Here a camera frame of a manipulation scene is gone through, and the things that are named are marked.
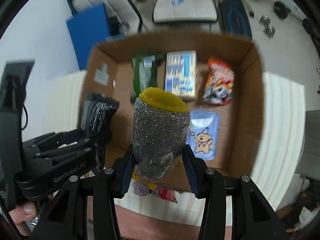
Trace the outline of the person's left hand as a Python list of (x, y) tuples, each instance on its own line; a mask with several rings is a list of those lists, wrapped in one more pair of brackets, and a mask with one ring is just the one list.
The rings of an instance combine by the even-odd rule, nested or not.
[(35, 204), (33, 202), (26, 202), (22, 205), (16, 205), (15, 209), (9, 211), (9, 214), (20, 234), (22, 236), (29, 236), (30, 230), (25, 223), (33, 220), (38, 215)]

